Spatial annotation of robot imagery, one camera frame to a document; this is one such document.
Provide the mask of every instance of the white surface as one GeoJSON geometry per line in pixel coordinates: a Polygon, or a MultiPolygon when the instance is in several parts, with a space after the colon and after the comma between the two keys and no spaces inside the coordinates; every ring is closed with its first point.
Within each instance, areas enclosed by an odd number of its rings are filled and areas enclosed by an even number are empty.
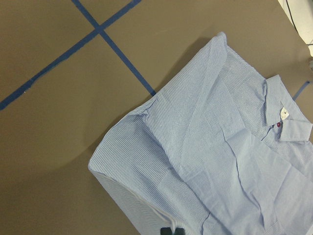
{"type": "MultiPolygon", "coordinates": [[[[288,11],[286,0],[278,0],[290,22],[291,17],[288,11]]],[[[313,0],[288,0],[293,22],[300,37],[306,44],[313,43],[313,0]]],[[[313,46],[309,46],[313,56],[313,46]]]]}

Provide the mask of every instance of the shirt collar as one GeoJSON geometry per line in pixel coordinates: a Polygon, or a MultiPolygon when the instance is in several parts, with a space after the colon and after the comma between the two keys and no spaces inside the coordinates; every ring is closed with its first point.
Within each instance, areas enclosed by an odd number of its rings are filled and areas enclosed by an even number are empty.
{"type": "Polygon", "coordinates": [[[310,123],[289,95],[279,75],[266,80],[266,122],[268,126],[282,122],[279,141],[308,141],[312,129],[310,123]],[[281,120],[280,111],[285,108],[289,116],[281,120]]]}

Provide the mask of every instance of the clothing tag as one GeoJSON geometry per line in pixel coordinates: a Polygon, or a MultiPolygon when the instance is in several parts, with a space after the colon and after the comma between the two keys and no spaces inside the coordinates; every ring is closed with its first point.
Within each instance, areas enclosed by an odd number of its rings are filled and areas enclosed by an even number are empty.
{"type": "Polygon", "coordinates": [[[280,118],[282,120],[285,120],[289,116],[288,111],[285,109],[285,107],[282,108],[282,111],[280,111],[280,118]]]}

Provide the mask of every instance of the blue tape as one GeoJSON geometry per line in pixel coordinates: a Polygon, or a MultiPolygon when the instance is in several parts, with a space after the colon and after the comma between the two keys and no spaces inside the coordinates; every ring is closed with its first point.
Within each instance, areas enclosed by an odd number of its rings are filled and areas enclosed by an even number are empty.
{"type": "Polygon", "coordinates": [[[101,37],[109,44],[109,46],[113,49],[113,51],[118,55],[118,57],[124,62],[124,64],[129,68],[129,70],[137,77],[137,79],[141,82],[141,84],[147,89],[147,91],[154,96],[156,92],[150,86],[150,84],[144,79],[144,77],[140,74],[140,72],[135,68],[135,66],[130,62],[130,60],[126,57],[126,55],[118,48],[118,46],[113,42],[113,40],[109,37],[109,35],[103,31],[98,22],[92,17],[92,15],[88,12],[88,10],[79,2],[79,0],[72,0],[75,6],[80,10],[80,12],[86,17],[86,19],[92,24],[92,26],[97,30],[97,32],[101,35],[101,37]]]}
{"type": "Polygon", "coordinates": [[[57,66],[62,61],[68,59],[72,54],[82,48],[86,43],[91,41],[95,36],[98,35],[97,30],[92,31],[62,55],[60,55],[57,59],[55,59],[52,63],[46,66],[43,70],[21,85],[17,90],[15,90],[12,94],[10,94],[7,98],[0,102],[0,110],[3,110],[6,106],[16,100],[19,96],[21,96],[26,90],[28,90],[42,75],[52,70],[55,66],[57,66]]]}
{"type": "MultiPolygon", "coordinates": [[[[123,15],[125,15],[129,10],[131,10],[133,7],[135,7],[140,2],[141,2],[141,0],[131,1],[126,6],[124,6],[122,9],[120,9],[118,12],[116,12],[113,16],[111,16],[109,19],[107,19],[105,22],[103,22],[99,26],[99,29],[101,29],[101,30],[106,29],[107,27],[109,27],[111,24],[113,24],[115,21],[117,21],[123,15]]],[[[89,41],[91,41],[95,36],[97,36],[98,33],[99,33],[98,29],[95,29],[94,31],[89,33],[86,37],[84,37],[82,40],[80,40],[78,43],[76,43],[74,46],[72,46],[69,50],[67,50],[65,53],[60,55],[57,59],[55,59],[52,63],[50,63],[48,66],[46,66],[43,70],[41,70],[39,73],[37,73],[31,79],[29,79],[23,85],[21,85],[12,94],[10,94],[7,98],[5,98],[3,101],[0,102],[0,110],[3,110],[4,108],[6,108],[11,102],[16,100],[25,91],[27,91],[35,83],[35,81],[37,81],[41,76],[43,76],[45,73],[52,70],[55,66],[57,66],[62,61],[68,59],[72,54],[77,52],[81,47],[83,47],[85,44],[87,44],[89,41]]]]}
{"type": "Polygon", "coordinates": [[[298,96],[301,94],[301,92],[303,92],[303,90],[310,84],[310,81],[305,82],[302,87],[297,91],[297,93],[294,95],[294,97],[292,98],[293,100],[296,100],[298,98],[298,96]]]}

